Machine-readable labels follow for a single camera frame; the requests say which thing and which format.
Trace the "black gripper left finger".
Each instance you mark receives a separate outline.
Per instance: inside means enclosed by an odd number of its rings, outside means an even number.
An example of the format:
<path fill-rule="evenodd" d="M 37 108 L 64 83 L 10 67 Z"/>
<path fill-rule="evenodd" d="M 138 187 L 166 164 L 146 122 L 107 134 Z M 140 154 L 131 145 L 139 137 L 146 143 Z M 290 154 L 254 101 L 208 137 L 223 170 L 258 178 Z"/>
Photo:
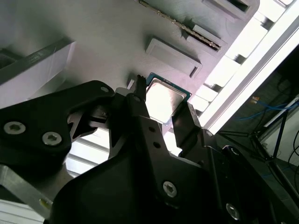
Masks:
<path fill-rule="evenodd" d="M 115 93 L 100 81 L 19 103 L 0 111 L 0 185 L 30 206 L 53 207 L 62 188 L 63 165 L 72 143 L 98 127 L 109 130 L 112 159 L 132 155 L 155 182 L 169 178 L 162 163 L 171 156 L 159 124 L 150 119 L 146 79 L 132 93 Z"/>

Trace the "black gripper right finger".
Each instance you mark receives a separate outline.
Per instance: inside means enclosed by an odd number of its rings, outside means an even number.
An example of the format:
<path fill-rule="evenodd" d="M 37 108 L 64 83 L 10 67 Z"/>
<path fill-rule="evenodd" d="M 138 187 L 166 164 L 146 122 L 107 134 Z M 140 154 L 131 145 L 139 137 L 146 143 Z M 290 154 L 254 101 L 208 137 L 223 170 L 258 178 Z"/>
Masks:
<path fill-rule="evenodd" d="M 192 105 L 182 104 L 172 117 L 180 157 L 198 164 L 206 174 L 203 224 L 296 224 L 289 209 L 236 147 L 219 147 L 201 127 Z"/>

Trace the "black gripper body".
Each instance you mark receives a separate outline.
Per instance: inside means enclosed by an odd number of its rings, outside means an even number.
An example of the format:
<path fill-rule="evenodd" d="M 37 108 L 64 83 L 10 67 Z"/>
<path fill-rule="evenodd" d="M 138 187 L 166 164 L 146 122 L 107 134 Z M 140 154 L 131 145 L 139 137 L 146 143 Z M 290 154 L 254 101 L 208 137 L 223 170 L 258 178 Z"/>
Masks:
<path fill-rule="evenodd" d="M 52 224 L 221 224 L 223 214 L 207 173 L 170 156 L 155 182 L 149 167 L 121 155 L 66 184 L 51 209 Z"/>

